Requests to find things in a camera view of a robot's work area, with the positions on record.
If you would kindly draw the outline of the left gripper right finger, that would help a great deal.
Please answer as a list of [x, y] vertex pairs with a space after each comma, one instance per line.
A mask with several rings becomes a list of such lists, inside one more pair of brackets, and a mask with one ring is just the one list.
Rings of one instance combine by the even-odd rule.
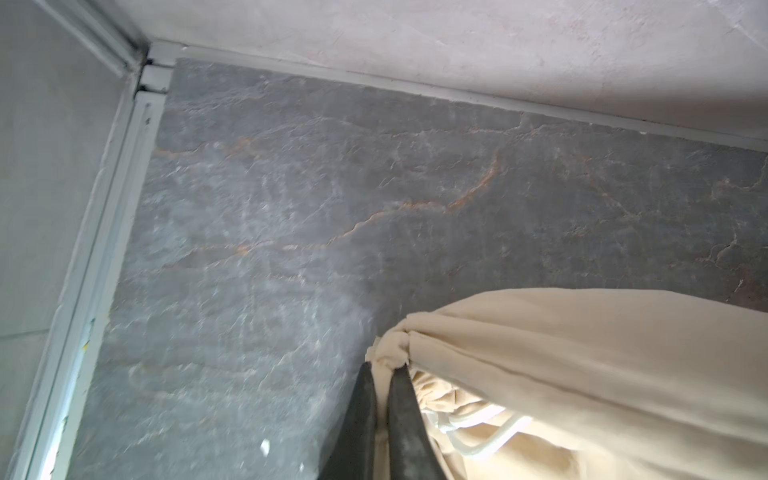
[[426, 432], [407, 366], [397, 368], [390, 382], [387, 428], [392, 480], [446, 480]]

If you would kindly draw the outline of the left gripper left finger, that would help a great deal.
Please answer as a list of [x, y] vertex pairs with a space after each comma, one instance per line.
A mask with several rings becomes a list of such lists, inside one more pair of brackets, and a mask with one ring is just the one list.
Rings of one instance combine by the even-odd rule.
[[364, 362], [354, 384], [341, 428], [320, 480], [371, 480], [374, 477], [377, 397], [370, 362]]

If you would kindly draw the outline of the beige shorts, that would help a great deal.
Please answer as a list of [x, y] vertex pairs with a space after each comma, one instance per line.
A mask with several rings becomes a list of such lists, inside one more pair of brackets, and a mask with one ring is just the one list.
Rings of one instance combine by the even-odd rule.
[[511, 289], [368, 349], [379, 417], [448, 479], [763, 479], [767, 316], [658, 290]]

